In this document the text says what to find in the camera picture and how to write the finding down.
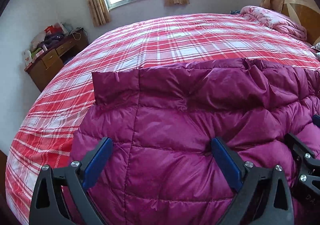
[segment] silver screw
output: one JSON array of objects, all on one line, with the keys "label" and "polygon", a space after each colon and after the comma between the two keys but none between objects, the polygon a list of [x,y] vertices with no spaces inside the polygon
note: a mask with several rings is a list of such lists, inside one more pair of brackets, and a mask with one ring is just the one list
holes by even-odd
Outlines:
[{"label": "silver screw", "polygon": [[73,162],[71,163],[71,166],[72,166],[72,167],[78,167],[79,164],[80,164],[79,161],[73,161]]},{"label": "silver screw", "polygon": [[304,174],[302,174],[302,175],[300,176],[300,180],[303,181],[303,182],[305,182],[305,181],[307,180],[307,176],[304,175]]},{"label": "silver screw", "polygon": [[276,170],[279,171],[279,172],[281,172],[281,171],[283,170],[283,169],[282,169],[282,166],[279,165],[279,164],[277,164],[277,165],[276,165]]},{"label": "silver screw", "polygon": [[49,169],[49,166],[47,164],[45,164],[44,166],[42,166],[41,168],[43,171],[47,171]]},{"label": "silver screw", "polygon": [[246,167],[249,167],[249,168],[252,168],[254,166],[253,162],[250,162],[250,161],[246,161],[244,164]]}]

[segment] purple quilted fabric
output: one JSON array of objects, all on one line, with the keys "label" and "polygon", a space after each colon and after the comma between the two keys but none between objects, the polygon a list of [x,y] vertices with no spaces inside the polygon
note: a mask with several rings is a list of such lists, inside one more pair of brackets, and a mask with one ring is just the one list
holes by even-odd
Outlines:
[{"label": "purple quilted fabric", "polygon": [[[247,59],[92,73],[96,103],[70,160],[102,137],[114,151],[89,194],[108,224],[215,224],[234,194],[211,155],[222,137],[244,161],[297,168],[284,135],[320,153],[318,72]],[[77,221],[75,208],[69,203]],[[296,224],[305,210],[294,200]]]}]

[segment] plaid bedsheet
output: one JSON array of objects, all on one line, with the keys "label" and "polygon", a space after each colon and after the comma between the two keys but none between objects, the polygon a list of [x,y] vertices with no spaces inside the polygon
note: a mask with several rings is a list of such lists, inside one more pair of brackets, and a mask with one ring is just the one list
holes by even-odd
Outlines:
[{"label": "plaid bedsheet", "polygon": [[13,140],[6,169],[7,203],[13,213],[28,224],[41,166],[67,165],[73,132],[94,103],[91,72],[239,57],[320,68],[307,44],[244,16],[159,18],[115,29],[95,40],[45,88]]}]

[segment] striped cloth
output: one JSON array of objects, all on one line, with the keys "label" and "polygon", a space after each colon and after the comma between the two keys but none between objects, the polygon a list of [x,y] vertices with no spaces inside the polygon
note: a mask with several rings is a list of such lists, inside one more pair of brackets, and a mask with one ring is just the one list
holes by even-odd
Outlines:
[{"label": "striped cloth", "polygon": [[6,193],[13,213],[28,224],[41,166],[68,164],[73,132],[94,103],[91,72],[239,57],[320,68],[306,43],[240,15],[159,18],[115,29],[95,40],[45,88],[12,142]]}]

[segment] wooden desk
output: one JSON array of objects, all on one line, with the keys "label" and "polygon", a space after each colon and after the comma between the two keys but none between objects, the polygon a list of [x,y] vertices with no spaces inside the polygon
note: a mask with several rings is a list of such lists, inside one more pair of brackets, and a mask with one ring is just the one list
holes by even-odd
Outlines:
[{"label": "wooden desk", "polygon": [[26,70],[40,91],[50,83],[56,74],[63,68],[63,63],[76,56],[88,46],[88,39],[83,28],[74,36],[71,34],[43,53]]}]

